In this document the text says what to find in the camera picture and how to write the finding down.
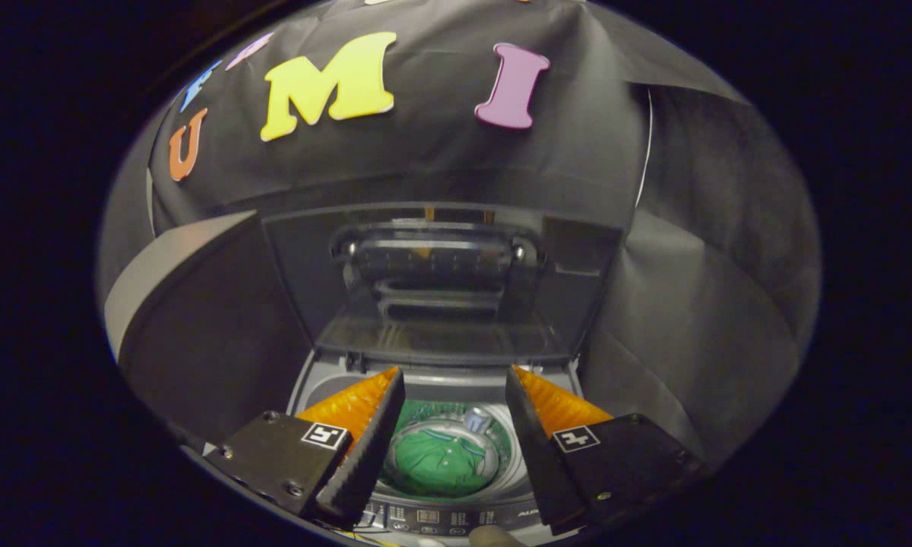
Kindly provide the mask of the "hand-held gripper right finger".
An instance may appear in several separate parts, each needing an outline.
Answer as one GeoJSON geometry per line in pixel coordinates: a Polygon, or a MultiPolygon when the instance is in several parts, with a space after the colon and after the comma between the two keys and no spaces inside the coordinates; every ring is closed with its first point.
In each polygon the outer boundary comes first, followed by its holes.
{"type": "Polygon", "coordinates": [[[620,525],[705,477],[703,459],[643,413],[616,418],[522,367],[509,367],[505,402],[554,536],[620,525]]]}

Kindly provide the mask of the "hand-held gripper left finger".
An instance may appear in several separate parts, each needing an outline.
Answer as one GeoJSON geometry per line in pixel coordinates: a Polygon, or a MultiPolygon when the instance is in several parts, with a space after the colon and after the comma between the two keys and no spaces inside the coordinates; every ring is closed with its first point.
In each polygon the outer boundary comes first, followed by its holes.
{"type": "Polygon", "coordinates": [[[393,367],[294,416],[266,411],[204,457],[286,513],[351,530],[381,474],[405,401],[393,367]]]}

